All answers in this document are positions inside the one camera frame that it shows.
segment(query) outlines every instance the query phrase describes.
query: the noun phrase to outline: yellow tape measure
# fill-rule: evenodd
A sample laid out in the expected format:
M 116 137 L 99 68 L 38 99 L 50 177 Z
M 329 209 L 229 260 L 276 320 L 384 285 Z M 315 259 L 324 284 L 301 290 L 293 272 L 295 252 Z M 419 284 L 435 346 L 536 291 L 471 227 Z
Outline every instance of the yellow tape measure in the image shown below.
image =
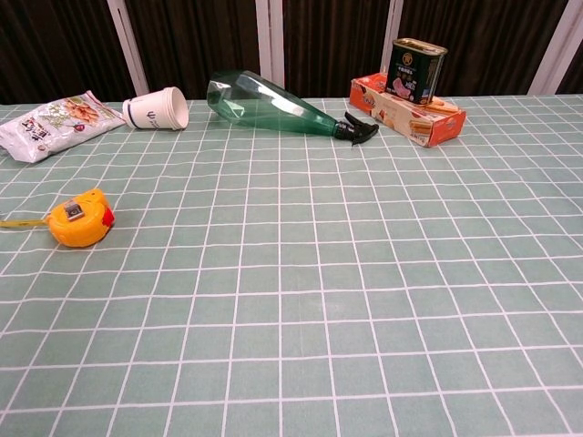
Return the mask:
M 57 206 L 44 220 L 0 221 L 0 228 L 48 226 L 59 243 L 84 248 L 104 238 L 114 222 L 105 195 L 95 188 Z

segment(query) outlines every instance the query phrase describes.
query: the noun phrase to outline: white paper cup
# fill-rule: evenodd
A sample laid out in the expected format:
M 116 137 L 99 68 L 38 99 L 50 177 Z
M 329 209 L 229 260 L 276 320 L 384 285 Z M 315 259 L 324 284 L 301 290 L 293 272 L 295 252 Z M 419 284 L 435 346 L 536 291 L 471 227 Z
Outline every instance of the white paper cup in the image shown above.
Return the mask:
M 183 129 L 189 123 L 189 108 L 175 86 L 126 100 L 124 119 L 138 129 Z

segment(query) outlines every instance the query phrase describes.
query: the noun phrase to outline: orange box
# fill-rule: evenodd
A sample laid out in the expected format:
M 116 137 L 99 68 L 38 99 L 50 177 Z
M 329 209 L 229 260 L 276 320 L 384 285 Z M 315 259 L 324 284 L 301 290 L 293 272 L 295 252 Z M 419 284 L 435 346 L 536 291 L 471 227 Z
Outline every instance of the orange box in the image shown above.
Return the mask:
M 384 92 L 385 85 L 384 73 L 353 79 L 350 103 L 424 147 L 437 146 L 462 131 L 463 109 L 439 97 L 429 105 L 414 105 Z

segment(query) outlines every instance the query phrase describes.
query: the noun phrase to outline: curtain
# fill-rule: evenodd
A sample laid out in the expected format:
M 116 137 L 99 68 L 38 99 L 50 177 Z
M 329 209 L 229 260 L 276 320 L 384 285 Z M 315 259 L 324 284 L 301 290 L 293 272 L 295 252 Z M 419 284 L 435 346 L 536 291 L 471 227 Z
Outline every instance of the curtain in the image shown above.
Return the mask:
M 558 86 L 557 94 L 583 94 L 583 43 L 579 44 L 577 53 Z
M 1 0 L 0 104 L 134 95 L 107 0 Z
M 127 0 L 150 91 L 204 98 L 221 69 L 259 68 L 254 0 Z
M 526 94 L 567 0 L 404 0 L 400 37 L 449 50 L 438 96 Z
M 379 71 L 388 0 L 283 2 L 285 87 L 300 97 L 347 97 Z

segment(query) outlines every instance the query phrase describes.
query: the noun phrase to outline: plastic snack bag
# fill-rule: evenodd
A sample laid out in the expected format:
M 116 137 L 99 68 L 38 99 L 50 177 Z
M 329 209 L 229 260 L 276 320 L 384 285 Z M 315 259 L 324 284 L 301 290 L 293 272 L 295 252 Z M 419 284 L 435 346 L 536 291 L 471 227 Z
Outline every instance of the plastic snack bag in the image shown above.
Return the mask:
M 91 91 L 41 105 L 0 126 L 0 147 L 12 158 L 38 162 L 125 124 Z

